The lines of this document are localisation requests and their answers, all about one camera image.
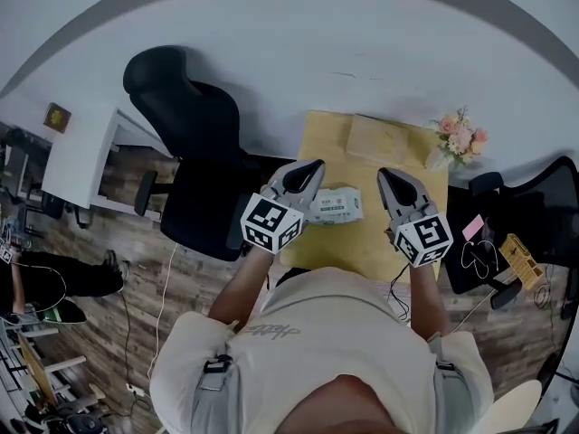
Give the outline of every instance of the yellow table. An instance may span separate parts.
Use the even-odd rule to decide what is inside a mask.
[[[303,269],[339,267],[373,281],[391,281],[406,264],[395,252],[384,230],[390,217],[382,205],[376,174],[379,163],[346,153],[352,116],[310,111],[299,150],[299,159],[323,159],[326,176],[322,187],[352,186],[362,193],[364,219],[337,225],[309,225],[301,236],[280,254],[283,265]],[[408,154],[401,168],[426,187],[438,210],[446,212],[448,171],[431,172],[424,162],[439,139],[428,129],[405,126],[409,130]],[[434,264],[438,276],[440,262]],[[408,270],[399,281],[410,281]]]

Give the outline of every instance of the cable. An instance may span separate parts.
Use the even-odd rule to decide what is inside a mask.
[[[403,312],[401,315],[398,316],[398,319],[403,320],[403,321],[405,321],[406,318],[408,318],[408,312],[410,312],[410,307],[408,307],[408,304],[406,304],[404,301],[402,301],[400,298],[398,298],[398,296],[394,293],[393,288],[394,288],[394,285],[396,284],[396,281],[398,281],[398,279],[402,276],[402,274],[406,271],[406,269],[408,269],[409,265],[410,264],[404,265],[403,269],[400,270],[400,273],[398,275],[396,275],[396,278],[390,282],[390,290],[388,291],[388,297],[386,298],[386,302],[387,302],[390,300],[390,295],[392,295],[394,300],[402,308]]]
[[[535,302],[535,306],[538,309],[545,308],[550,299],[551,295],[549,293],[549,287],[546,283],[539,286],[533,295],[533,302]]]
[[[43,265],[27,265],[27,264],[21,264],[20,262],[10,262],[10,263],[17,265],[18,267],[28,267],[30,269],[46,269],[49,271],[53,271],[54,273],[56,273],[60,277],[60,279],[62,281],[62,285],[64,286],[64,292],[62,293],[62,297],[58,300],[58,302],[56,302],[55,304],[53,304],[50,307],[43,308],[42,310],[36,310],[35,309],[34,313],[40,314],[41,312],[46,312],[47,310],[58,306],[66,297],[66,281],[64,281],[64,278],[62,277],[62,275],[60,274],[60,272],[58,270],[55,270],[51,267],[45,267]]]
[[[490,247],[491,247],[491,248],[493,249],[493,251],[495,252],[495,267],[497,268],[497,272],[498,272],[498,255],[497,255],[497,248],[495,248],[495,245],[494,245],[493,243],[491,243],[490,241],[488,241],[488,240],[480,240],[480,241],[477,243],[477,246],[479,246],[479,244],[481,244],[481,243],[483,243],[483,242],[486,242],[486,243],[490,244]],[[489,267],[487,264],[485,264],[482,260],[480,260],[480,259],[474,254],[474,252],[472,252],[472,257],[473,257],[474,260],[473,260],[469,265],[464,265],[464,248],[466,248],[466,247],[469,246],[469,245],[474,248],[474,242],[472,242],[472,241],[467,241],[467,242],[465,242],[465,243],[462,245],[462,254],[460,255],[460,264],[461,264],[461,266],[462,266],[464,269],[467,269],[468,267],[470,267],[471,265],[474,264],[474,271],[475,271],[475,273],[477,274],[477,277],[479,277],[480,279],[485,279],[485,278],[489,275],[489,273],[490,273],[490,267]],[[477,261],[480,262],[481,265],[483,265],[484,267],[487,268],[487,273],[485,273],[485,276],[484,276],[484,277],[482,277],[482,276],[479,274],[479,269],[477,269]]]
[[[549,265],[551,265],[551,275],[548,274]],[[551,309],[551,313],[549,314],[549,320],[551,322],[551,343],[553,344],[553,350],[556,351],[557,345],[555,344],[555,325],[553,324],[553,313],[555,312],[553,309],[553,298],[551,297],[551,283],[553,279],[553,274],[555,273],[555,265],[548,264],[545,268],[545,280],[549,285],[549,308]]]
[[[451,334],[454,333],[457,329],[459,329],[462,325],[464,325],[464,322],[466,322],[466,321],[469,319],[469,316],[471,316],[471,315],[473,314],[473,312],[474,312],[477,308],[479,308],[480,304],[482,304],[484,301],[486,301],[486,300],[490,297],[490,295],[491,295],[492,293],[494,293],[494,292],[495,292],[494,290],[493,290],[493,291],[490,291],[483,299],[481,299],[481,300],[479,301],[479,303],[478,303],[475,307],[473,307],[473,308],[470,310],[470,312],[469,312],[464,318],[462,318],[462,321],[461,321],[460,323],[458,323],[458,324],[454,327],[454,329],[451,331]]]
[[[125,339],[125,381],[130,384],[130,380],[128,378],[128,339],[130,338],[130,315],[128,314],[128,306],[127,300],[125,299],[125,295],[122,291],[119,292],[120,296],[123,299],[123,304],[125,305],[125,313],[127,314],[127,338]]]
[[[135,406],[139,402],[144,403],[147,406],[145,408],[146,411],[151,411],[151,405],[149,402],[144,401],[143,399],[138,399],[137,396],[135,396],[135,400],[133,400],[133,403],[130,404],[130,409],[128,410],[128,413],[124,415],[122,413],[119,413],[118,411],[113,410],[108,404],[103,403],[103,405],[105,405],[110,411],[110,413],[107,413],[105,416],[115,415],[120,416],[121,418],[132,418],[133,412],[135,411]]]
[[[161,321],[161,316],[163,315],[163,310],[165,309],[165,294],[166,294],[166,287],[169,286],[169,276],[171,275],[171,263],[173,262],[173,256],[175,256],[175,251],[177,250],[177,246],[179,243],[175,243],[175,247],[173,248],[173,252],[171,253],[171,258],[169,259],[169,267],[166,272],[166,281],[165,281],[165,288],[163,289],[163,299],[161,302],[161,310],[159,311],[159,316],[157,317],[157,324],[155,326],[155,334],[157,336],[157,345],[155,346],[155,356],[153,360],[151,360],[151,364],[147,370],[147,377],[151,380],[151,371],[153,370],[153,365],[159,356],[159,322]]]
[[[567,368],[567,366],[565,365],[565,361],[563,359],[561,359],[561,366],[563,367],[563,369],[569,373],[569,376],[571,376],[573,379],[576,379],[573,372],[571,370],[569,370]]]

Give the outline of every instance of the white cable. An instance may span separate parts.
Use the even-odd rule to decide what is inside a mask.
[[[459,329],[462,325],[464,325],[464,322],[466,322],[466,321],[469,319],[469,316],[471,316],[472,313],[473,313],[477,308],[479,308],[480,304],[482,304],[484,301],[486,301],[486,300],[490,297],[490,295],[491,295],[492,293],[494,293],[494,292],[495,292],[495,291],[490,291],[490,292],[485,296],[484,299],[481,299],[481,301],[480,301],[475,307],[472,308],[472,310],[462,319],[462,321],[455,326],[455,328],[451,331],[451,333],[454,333],[457,329]]]
[[[481,244],[482,242],[487,242],[488,244],[490,244],[490,246],[492,247],[492,249],[495,251],[495,261],[496,261],[496,266],[497,266],[497,271],[498,271],[498,255],[497,255],[497,248],[495,248],[495,245],[493,243],[491,243],[490,241],[487,240],[481,240],[477,243],[477,246],[479,244]],[[480,279],[485,279],[489,273],[490,273],[490,267],[485,264],[482,260],[480,260],[477,256],[474,255],[474,253],[472,253],[472,257],[474,258],[474,260],[469,264],[469,265],[464,265],[464,248],[466,248],[468,245],[473,246],[474,247],[474,243],[472,241],[467,241],[464,243],[464,245],[462,246],[462,254],[460,255],[460,264],[464,269],[467,269],[468,267],[470,267],[472,264],[474,264],[474,271],[477,273],[477,277],[479,277]],[[484,267],[487,268],[487,273],[485,273],[485,276],[482,277],[479,274],[479,269],[477,269],[477,262],[479,261],[481,265],[483,265]]]
[[[171,262],[173,262],[173,256],[175,256],[175,251],[177,250],[177,246],[179,243],[175,243],[175,247],[173,248],[173,252],[171,253],[171,257],[169,259],[169,267],[166,272],[166,281],[165,281],[165,288],[163,289],[163,299],[161,302],[161,310],[159,311],[159,316],[157,317],[157,325],[155,326],[155,335],[157,336],[157,344],[155,346],[155,356],[153,360],[151,360],[151,364],[147,370],[147,377],[151,380],[151,371],[153,370],[153,365],[159,356],[159,322],[161,321],[161,316],[163,315],[163,310],[165,309],[165,294],[166,294],[166,287],[169,286],[169,275],[171,275]]]
[[[64,298],[66,297],[66,281],[64,281],[64,278],[62,277],[62,275],[60,274],[60,272],[59,272],[58,270],[55,270],[55,269],[53,269],[52,267],[45,267],[45,266],[42,266],[42,265],[26,265],[26,264],[21,264],[20,262],[10,262],[10,263],[17,265],[18,267],[28,267],[28,268],[30,268],[30,269],[47,269],[47,270],[49,270],[49,271],[53,271],[54,273],[56,273],[56,274],[61,278],[62,285],[64,286],[64,292],[62,293],[61,298],[60,298],[60,299],[58,300],[58,302],[56,302],[55,304],[53,304],[53,305],[51,305],[51,306],[49,306],[49,307],[43,308],[42,310],[36,310],[36,309],[35,309],[35,310],[34,310],[34,313],[35,313],[35,314],[39,314],[39,313],[41,313],[41,312],[46,312],[47,310],[58,306],[58,305],[64,300]]]

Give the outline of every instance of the pink sticky note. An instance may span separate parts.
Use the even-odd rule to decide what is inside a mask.
[[[477,234],[477,231],[479,231],[484,224],[485,222],[482,220],[482,217],[480,217],[480,214],[477,215],[474,220],[467,225],[467,228],[462,231],[464,239],[469,241],[470,238]]]

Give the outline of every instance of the shoulder strap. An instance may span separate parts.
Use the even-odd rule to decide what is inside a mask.
[[[195,388],[191,434],[239,434],[240,397],[239,369],[223,344],[219,354],[205,362]]]
[[[436,355],[434,396],[436,399],[436,434],[464,434],[475,425],[475,397],[459,368],[445,362],[442,355],[441,334],[429,341]]]

